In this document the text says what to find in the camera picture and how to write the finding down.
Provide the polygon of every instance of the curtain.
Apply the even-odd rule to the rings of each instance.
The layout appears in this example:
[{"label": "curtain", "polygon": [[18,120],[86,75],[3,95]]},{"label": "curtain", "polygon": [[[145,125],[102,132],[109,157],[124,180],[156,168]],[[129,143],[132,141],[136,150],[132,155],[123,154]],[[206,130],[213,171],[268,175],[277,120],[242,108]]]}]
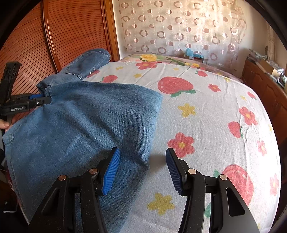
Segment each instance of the curtain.
[{"label": "curtain", "polygon": [[267,25],[267,33],[268,33],[268,59],[275,61],[275,44],[274,44],[274,40],[275,40],[275,32],[273,30],[273,28],[269,25],[268,22],[266,22]]},{"label": "curtain", "polygon": [[118,4],[131,54],[180,57],[191,48],[208,64],[230,69],[235,65],[247,26],[236,0],[118,0]]}]

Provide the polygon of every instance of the finger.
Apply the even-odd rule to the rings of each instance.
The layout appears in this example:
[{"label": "finger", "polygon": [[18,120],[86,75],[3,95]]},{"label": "finger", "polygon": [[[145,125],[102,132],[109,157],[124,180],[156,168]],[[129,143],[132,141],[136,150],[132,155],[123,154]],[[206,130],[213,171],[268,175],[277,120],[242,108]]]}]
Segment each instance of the finger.
[{"label": "finger", "polygon": [[5,129],[5,132],[7,132],[9,129],[11,129],[13,125],[10,125],[7,129]]},{"label": "finger", "polygon": [[9,125],[10,125],[9,122],[6,122],[0,119],[0,129],[7,129]]}]

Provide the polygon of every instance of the bedsheet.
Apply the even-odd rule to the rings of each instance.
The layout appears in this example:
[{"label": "bedsheet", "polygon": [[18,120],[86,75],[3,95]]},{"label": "bedsheet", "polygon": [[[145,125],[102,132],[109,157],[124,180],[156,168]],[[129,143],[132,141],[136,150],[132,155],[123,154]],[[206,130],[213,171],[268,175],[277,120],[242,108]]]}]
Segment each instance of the bedsheet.
[{"label": "bedsheet", "polygon": [[209,72],[212,72],[214,74],[222,75],[225,77],[228,77],[230,79],[236,80],[238,82],[243,83],[243,81],[234,75],[217,69],[215,67],[212,67],[210,65],[205,65],[199,61],[196,60],[190,60],[180,57],[170,57],[170,56],[163,56],[163,55],[155,55],[155,54],[132,54],[129,56],[124,57],[120,61],[126,62],[126,61],[156,61],[157,63],[166,63],[166,64],[174,64],[174,65],[182,65],[187,67],[193,67],[201,70],[206,70]]},{"label": "bedsheet", "polygon": [[[110,62],[83,81],[136,84],[163,95],[150,170],[121,233],[177,233],[185,197],[175,191],[165,162],[173,147],[204,175],[226,174],[248,205],[261,232],[272,226],[281,170],[269,117],[244,84],[190,66],[156,61]],[[210,221],[206,195],[203,232]]]}]

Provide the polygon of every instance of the floral bedsheet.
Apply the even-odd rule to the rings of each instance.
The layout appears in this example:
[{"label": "floral bedsheet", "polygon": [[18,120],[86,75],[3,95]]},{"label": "floral bedsheet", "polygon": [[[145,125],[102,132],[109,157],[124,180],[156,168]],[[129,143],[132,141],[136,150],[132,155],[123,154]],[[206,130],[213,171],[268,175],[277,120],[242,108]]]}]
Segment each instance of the floral bedsheet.
[{"label": "floral bedsheet", "polygon": [[174,64],[174,65],[183,65],[187,67],[197,68],[201,70],[206,70],[214,74],[218,74],[221,76],[228,77],[230,79],[236,80],[238,82],[243,83],[243,81],[234,75],[217,69],[215,67],[205,65],[199,61],[196,60],[190,60],[185,58],[179,58],[179,57],[169,57],[169,56],[162,56],[162,55],[155,55],[155,54],[132,54],[129,56],[124,57],[120,61],[126,62],[126,61],[156,61],[157,63],[165,63],[165,64]]},{"label": "floral bedsheet", "polygon": [[[244,84],[195,65],[142,59],[110,62],[84,79],[136,84],[163,95],[150,170],[121,232],[178,232],[186,198],[175,191],[169,175],[168,147],[204,175],[226,174],[260,231],[268,232],[278,206],[281,169],[275,134],[259,97]],[[207,194],[204,233],[209,221]]]}]

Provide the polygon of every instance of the blue gripper pad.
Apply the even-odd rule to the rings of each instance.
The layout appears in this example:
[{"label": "blue gripper pad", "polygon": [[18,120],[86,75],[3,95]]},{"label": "blue gripper pad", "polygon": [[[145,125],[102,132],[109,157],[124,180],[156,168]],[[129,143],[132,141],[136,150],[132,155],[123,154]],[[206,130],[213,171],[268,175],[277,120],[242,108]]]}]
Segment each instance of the blue gripper pad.
[{"label": "blue gripper pad", "polygon": [[118,148],[115,148],[114,151],[112,150],[112,152],[113,155],[106,169],[103,179],[102,193],[104,196],[106,196],[107,193],[112,189],[114,178],[120,163],[120,150]]},{"label": "blue gripper pad", "polygon": [[175,154],[173,148],[168,148],[165,152],[165,160],[169,173],[176,191],[179,195],[182,194],[183,185],[187,180],[186,172],[184,171],[177,155]]}]

